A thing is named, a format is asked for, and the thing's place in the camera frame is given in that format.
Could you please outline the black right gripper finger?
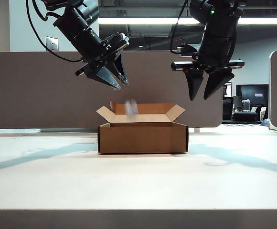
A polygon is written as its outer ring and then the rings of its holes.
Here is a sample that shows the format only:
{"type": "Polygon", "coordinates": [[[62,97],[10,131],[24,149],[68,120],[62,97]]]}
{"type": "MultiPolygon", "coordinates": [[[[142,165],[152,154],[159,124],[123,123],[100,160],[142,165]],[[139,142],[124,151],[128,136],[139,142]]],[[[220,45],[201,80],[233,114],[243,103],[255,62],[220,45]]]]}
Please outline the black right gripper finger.
{"type": "Polygon", "coordinates": [[[215,71],[209,74],[203,98],[207,100],[218,89],[222,89],[225,83],[234,78],[232,71],[215,71]]]}
{"type": "Polygon", "coordinates": [[[201,83],[203,81],[203,71],[200,70],[184,70],[183,71],[189,88],[189,98],[191,101],[196,97],[201,83]]]}

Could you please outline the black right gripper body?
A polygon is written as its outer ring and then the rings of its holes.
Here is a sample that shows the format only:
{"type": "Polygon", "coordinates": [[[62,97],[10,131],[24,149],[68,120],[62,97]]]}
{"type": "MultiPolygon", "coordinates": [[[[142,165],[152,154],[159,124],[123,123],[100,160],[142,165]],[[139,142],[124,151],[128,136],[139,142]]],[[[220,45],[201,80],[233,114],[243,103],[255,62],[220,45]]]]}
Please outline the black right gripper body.
{"type": "MultiPolygon", "coordinates": [[[[229,63],[221,68],[226,68],[226,67],[230,67],[230,68],[242,68],[244,67],[245,62],[242,60],[230,60],[229,63]]],[[[214,66],[210,66],[210,65],[206,65],[206,64],[202,64],[198,61],[182,61],[182,62],[173,62],[171,64],[171,68],[173,71],[183,71],[184,69],[198,69],[198,70],[203,70],[203,71],[211,71],[212,68],[214,68],[214,66]]]]}

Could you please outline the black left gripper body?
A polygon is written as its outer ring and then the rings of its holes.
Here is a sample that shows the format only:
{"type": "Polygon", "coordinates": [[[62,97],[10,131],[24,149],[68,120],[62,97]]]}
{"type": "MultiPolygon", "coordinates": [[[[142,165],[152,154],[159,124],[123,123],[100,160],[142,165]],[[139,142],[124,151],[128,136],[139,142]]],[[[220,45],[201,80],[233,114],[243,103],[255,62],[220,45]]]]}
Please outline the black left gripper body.
{"type": "Polygon", "coordinates": [[[76,76],[80,76],[82,74],[85,74],[88,77],[88,69],[94,70],[101,67],[106,67],[111,75],[116,77],[116,70],[114,67],[114,60],[115,57],[118,55],[122,56],[123,50],[114,51],[113,53],[109,54],[107,57],[102,57],[100,60],[92,60],[88,62],[86,65],[84,65],[81,69],[77,70],[75,72],[76,76]]]}

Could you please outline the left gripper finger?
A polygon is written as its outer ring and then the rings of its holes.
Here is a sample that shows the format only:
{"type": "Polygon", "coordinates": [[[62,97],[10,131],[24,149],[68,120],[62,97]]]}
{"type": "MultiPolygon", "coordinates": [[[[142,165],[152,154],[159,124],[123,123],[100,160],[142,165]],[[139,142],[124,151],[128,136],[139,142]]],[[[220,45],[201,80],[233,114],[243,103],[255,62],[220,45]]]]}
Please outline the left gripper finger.
{"type": "Polygon", "coordinates": [[[88,78],[104,83],[108,86],[113,87],[116,90],[120,90],[121,87],[116,79],[111,75],[106,67],[97,68],[94,70],[88,69],[88,78]]]}
{"type": "Polygon", "coordinates": [[[128,77],[124,71],[122,56],[118,55],[115,57],[113,62],[115,70],[116,70],[116,77],[124,84],[129,85],[128,77]]]}

